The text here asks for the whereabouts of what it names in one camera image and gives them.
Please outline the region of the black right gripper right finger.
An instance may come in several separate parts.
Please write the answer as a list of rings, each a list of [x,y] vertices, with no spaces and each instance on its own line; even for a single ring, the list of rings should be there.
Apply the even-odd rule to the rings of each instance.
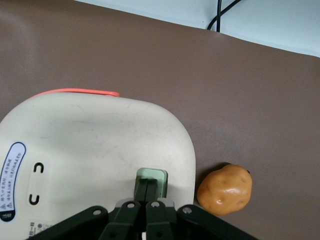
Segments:
[[[147,240],[254,240],[251,234],[200,207],[187,204],[179,209],[157,196],[158,183],[146,180]]]

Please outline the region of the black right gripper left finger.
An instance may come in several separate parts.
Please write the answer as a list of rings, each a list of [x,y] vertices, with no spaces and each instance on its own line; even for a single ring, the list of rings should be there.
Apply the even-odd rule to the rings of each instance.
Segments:
[[[30,237],[31,240],[137,240],[133,231],[142,203],[145,202],[148,180],[140,179],[134,199],[123,200],[112,212],[102,206],[89,207]]]

